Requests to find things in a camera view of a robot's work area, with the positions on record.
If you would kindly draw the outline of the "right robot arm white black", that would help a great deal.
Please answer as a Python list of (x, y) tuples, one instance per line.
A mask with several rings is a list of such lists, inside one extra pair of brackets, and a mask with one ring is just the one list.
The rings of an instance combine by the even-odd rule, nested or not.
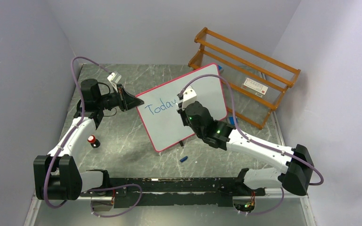
[(210, 147), (247, 154), (270, 166), (268, 169), (242, 170), (242, 178), (235, 183), (239, 194), (281, 187), (294, 195), (307, 195), (314, 163), (305, 146), (277, 145), (239, 132), (234, 125), (213, 119), (209, 110), (198, 101), (186, 108), (179, 103), (177, 113), (183, 125), (190, 127)]

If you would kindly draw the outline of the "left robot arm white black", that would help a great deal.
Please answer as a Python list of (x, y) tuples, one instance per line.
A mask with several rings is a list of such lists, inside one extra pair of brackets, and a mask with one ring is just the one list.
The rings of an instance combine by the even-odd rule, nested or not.
[(99, 84), (96, 79), (81, 82), (82, 98), (77, 103), (70, 129), (47, 155), (39, 155), (33, 161), (38, 199), (76, 200), (91, 189), (101, 196), (110, 193), (112, 183), (107, 170), (79, 171), (77, 165), (82, 159), (83, 147), (103, 120), (104, 110), (118, 107), (124, 112), (143, 105), (144, 101), (129, 94), (122, 84), (103, 95)]

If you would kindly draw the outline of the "whiteboard with pink frame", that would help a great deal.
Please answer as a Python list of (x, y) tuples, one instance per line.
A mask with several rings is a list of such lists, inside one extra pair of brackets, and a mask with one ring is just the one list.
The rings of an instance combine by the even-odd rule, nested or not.
[(138, 94), (136, 97), (144, 104), (137, 107), (142, 123), (156, 152), (161, 152), (181, 140), (194, 135), (191, 128), (183, 126), (177, 113), (180, 100), (178, 94), (194, 78), (203, 75), (191, 84), (197, 100), (206, 107), (215, 120), (228, 115), (226, 101), (218, 66), (214, 63), (189, 72)]

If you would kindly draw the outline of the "blue marker cap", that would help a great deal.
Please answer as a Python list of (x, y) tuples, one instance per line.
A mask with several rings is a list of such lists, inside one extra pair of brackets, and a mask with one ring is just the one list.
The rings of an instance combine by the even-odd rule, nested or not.
[(180, 162), (185, 162), (188, 159), (188, 156), (184, 156), (180, 159)]

